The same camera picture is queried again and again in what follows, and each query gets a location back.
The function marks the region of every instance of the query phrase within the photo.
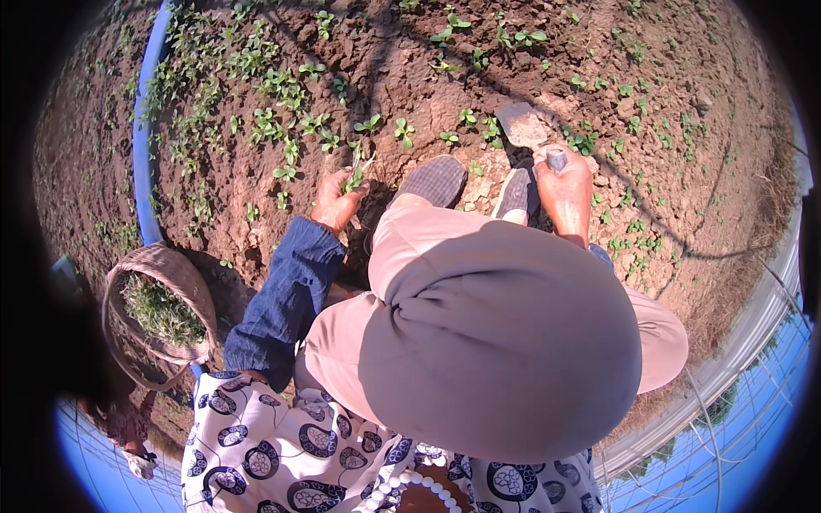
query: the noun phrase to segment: person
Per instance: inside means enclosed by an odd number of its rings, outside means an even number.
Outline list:
[[[584,159],[548,146],[534,162],[557,236],[525,226],[529,170],[487,218],[449,208],[466,170],[437,157],[374,231],[372,291],[333,305],[337,237],[369,184],[322,179],[229,333],[226,371],[197,385],[187,511],[601,510],[590,447],[675,377],[686,335],[589,250]]]
[[[127,397],[113,401],[108,408],[100,408],[83,397],[77,398],[77,407],[94,423],[111,443],[121,449],[128,461],[128,469],[140,479],[153,479],[157,455],[145,449],[149,437],[151,410],[157,392],[149,392],[137,410]]]

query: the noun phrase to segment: hand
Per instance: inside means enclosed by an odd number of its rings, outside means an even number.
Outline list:
[[[316,206],[310,214],[311,219],[329,229],[337,237],[359,209],[362,199],[370,191],[370,182],[363,181],[361,186],[350,193],[342,194],[342,182],[351,175],[352,171],[348,167],[321,180],[316,196]]]
[[[567,160],[561,174],[547,163],[548,151],[561,150]],[[539,199],[553,220],[556,234],[587,249],[593,175],[587,162],[564,144],[549,144],[533,154]]]

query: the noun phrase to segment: wicker basket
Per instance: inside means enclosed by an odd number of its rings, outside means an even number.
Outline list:
[[[173,346],[157,338],[148,337],[140,324],[126,313],[125,301],[120,295],[123,280],[118,278],[128,272],[143,273],[152,277],[179,295],[200,318],[205,327],[206,341],[194,346]],[[112,332],[110,312],[147,351],[172,364],[183,365],[180,372],[162,384],[147,381],[140,376],[128,364],[122,349],[122,341]],[[167,391],[180,379],[189,364],[204,364],[211,359],[213,348],[217,347],[217,315],[214,313],[208,287],[194,264],[182,253],[165,246],[165,242],[157,242],[131,251],[108,272],[102,317],[103,334],[114,359],[131,379],[149,390]]]

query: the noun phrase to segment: blue hose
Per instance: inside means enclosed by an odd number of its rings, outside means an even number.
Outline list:
[[[137,101],[134,105],[134,139],[132,152],[134,154],[134,198],[137,203],[137,220],[140,224],[140,234],[143,237],[144,245],[160,242],[163,239],[163,234],[159,230],[157,213],[151,204],[151,194],[154,188],[154,184],[151,180],[153,175],[151,160],[149,159],[151,151],[149,141],[151,123],[148,120],[141,120],[144,115],[143,101],[148,96],[149,81],[156,76],[157,65],[165,50],[166,31],[168,29],[168,22],[171,20],[174,4],[174,0],[163,0],[163,5],[160,6],[159,12],[157,13],[154,27],[151,29],[151,35],[149,36],[149,42],[145,47],[143,66],[140,68],[140,85],[137,93]],[[200,375],[204,372],[203,367],[197,364],[192,364],[191,370],[197,379],[199,379]]]

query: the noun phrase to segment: soil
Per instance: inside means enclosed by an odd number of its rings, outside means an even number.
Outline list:
[[[310,212],[321,176],[351,164],[346,142],[362,141],[367,156],[375,156],[365,171],[375,191],[345,234],[350,251],[340,276],[366,288],[367,256],[361,242],[402,177],[418,163],[442,153],[466,167],[476,161],[484,175],[470,174],[457,207],[490,214],[511,165],[526,158],[528,150],[513,148],[505,139],[504,148],[495,149],[481,134],[487,126],[478,122],[471,130],[458,116],[462,109],[472,109],[481,118],[507,102],[526,101],[538,109],[555,140],[565,139],[565,126],[572,135],[598,132],[588,157],[600,195],[590,239],[605,248],[617,237],[631,241],[634,247],[620,254],[609,248],[618,276],[684,321],[690,335],[688,365],[697,367],[720,349],[760,275],[752,254],[772,253],[795,198],[786,97],[743,16],[731,4],[701,1],[643,2],[635,17],[614,1],[451,4],[471,27],[454,30],[445,48],[429,40],[446,27],[444,2],[420,2],[407,11],[388,0],[337,0],[327,7],[286,0],[278,7],[252,9],[239,22],[238,33],[245,37],[234,39],[220,36],[233,24],[230,10],[218,7],[221,3],[197,3],[197,12],[208,18],[178,15],[181,23],[194,27],[189,34],[199,31],[201,41],[224,42],[226,50],[217,56],[202,53],[202,69],[190,83],[175,83],[178,98],[167,101],[158,114],[153,125],[159,134],[155,199],[166,240],[203,273],[222,339],[262,286],[290,220]],[[322,8],[336,15],[330,40],[317,30],[314,15]],[[140,243],[129,185],[134,100],[126,84],[139,70],[156,9],[156,3],[123,2],[107,9],[83,34],[57,75],[34,149],[35,196],[46,241],[55,258],[68,252],[79,263],[98,300],[105,273]],[[301,76],[308,91],[304,109],[330,114],[326,126],[342,142],[328,154],[317,135],[302,136],[299,126],[293,129],[292,135],[301,139],[294,181],[273,176],[286,163],[281,140],[248,141],[256,109],[271,108],[283,125],[293,115],[255,90],[261,77],[228,75],[227,57],[243,48],[255,30],[254,20],[264,22],[264,39],[280,46],[270,62],[274,70],[290,67],[297,75],[306,62],[327,67],[316,81]],[[499,24],[511,39],[524,29],[543,31],[546,41],[503,50],[496,40]],[[131,41],[115,52],[126,25]],[[614,28],[621,32],[614,34]],[[481,71],[471,65],[474,48],[488,58]],[[437,73],[431,64],[440,53],[449,65],[461,65],[458,71]],[[180,66],[180,60],[172,50],[169,65]],[[547,70],[543,62],[550,63]],[[573,84],[575,74],[584,86]],[[597,77],[606,86],[596,89]],[[344,106],[335,78],[348,83]],[[211,141],[198,149],[188,141],[198,169],[183,176],[171,147],[182,141],[179,121],[201,104],[196,95],[209,79],[218,81],[220,99],[209,107],[200,132]],[[620,98],[618,85],[626,84],[633,92]],[[637,104],[642,97],[646,113]],[[355,123],[376,113],[382,120],[374,135],[354,131]],[[243,121],[235,135],[231,117]],[[400,117],[415,127],[408,151],[393,133]],[[632,117],[640,118],[638,135],[628,131]],[[459,142],[446,146],[439,136],[445,131],[455,132]],[[656,131],[670,136],[670,148],[664,148]],[[613,145],[620,138],[623,150],[617,153]],[[628,188],[632,199],[625,199]],[[277,208],[282,191],[289,194],[285,209]],[[208,205],[210,216],[194,212],[198,201]],[[254,221],[249,221],[248,203],[259,209]],[[544,213],[531,225],[550,229]],[[631,226],[642,229],[629,232]],[[663,243],[653,250],[638,249],[641,241],[636,239],[642,236],[650,241],[662,237]],[[231,267],[221,264],[225,260]],[[163,373],[173,372],[138,346],[131,348],[131,357],[147,376],[162,379]],[[221,365],[217,354],[213,367]],[[192,385],[189,375],[161,396],[154,411],[155,428],[179,447],[192,422]],[[657,415],[680,386],[675,382],[644,394],[615,434]]]

